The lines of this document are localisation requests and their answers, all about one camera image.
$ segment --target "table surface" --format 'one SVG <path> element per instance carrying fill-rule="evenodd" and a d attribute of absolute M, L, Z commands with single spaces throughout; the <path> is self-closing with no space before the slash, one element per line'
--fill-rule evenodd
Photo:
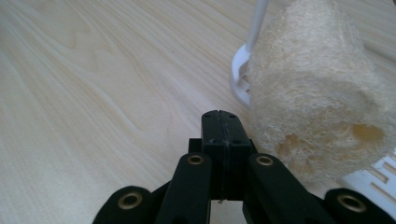
<path fill-rule="evenodd" d="M 264 25 L 287 5 L 270 1 Z M 171 179 L 207 111 L 248 110 L 231 61 L 253 0 L 0 2 L 0 222 L 92 223 L 117 189 Z M 396 6 L 343 0 L 396 81 Z M 212 203 L 212 223 L 244 223 Z"/>

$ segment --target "wood grain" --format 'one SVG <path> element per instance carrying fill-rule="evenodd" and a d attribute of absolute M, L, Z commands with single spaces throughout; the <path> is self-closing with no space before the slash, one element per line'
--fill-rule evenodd
<path fill-rule="evenodd" d="M 167 182 L 228 84 L 252 0 L 0 2 L 0 222 L 91 223 L 117 189 Z M 270 1 L 265 23 L 287 1 Z M 345 0 L 395 80 L 396 7 Z M 243 223 L 213 203 L 212 223 Z"/>

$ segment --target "natural loofah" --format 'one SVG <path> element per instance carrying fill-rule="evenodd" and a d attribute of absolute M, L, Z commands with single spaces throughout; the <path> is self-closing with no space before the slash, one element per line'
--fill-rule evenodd
<path fill-rule="evenodd" d="M 396 89 L 331 0 L 297 0 L 249 61 L 253 138 L 305 184 L 362 169 L 396 147 Z"/>

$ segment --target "wooden table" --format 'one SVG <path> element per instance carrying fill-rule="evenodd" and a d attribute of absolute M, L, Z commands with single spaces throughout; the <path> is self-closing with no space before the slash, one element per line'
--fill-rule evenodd
<path fill-rule="evenodd" d="M 287 1 L 270 1 L 268 23 Z M 231 60 L 253 0 L 0 2 L 0 223 L 92 223 L 117 189 L 171 179 L 201 115 L 248 110 Z M 395 81 L 396 6 L 344 0 Z M 212 223 L 245 222 L 212 203 Z"/>

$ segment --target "light wood surface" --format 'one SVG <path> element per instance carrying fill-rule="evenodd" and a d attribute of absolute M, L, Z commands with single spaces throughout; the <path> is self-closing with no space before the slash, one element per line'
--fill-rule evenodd
<path fill-rule="evenodd" d="M 270 1 L 271 18 L 288 1 Z M 129 185 L 171 179 L 201 115 L 248 110 L 231 60 L 253 0 L 0 1 L 0 223 L 92 223 Z M 396 6 L 344 0 L 396 82 Z M 213 202 L 212 223 L 244 223 Z"/>

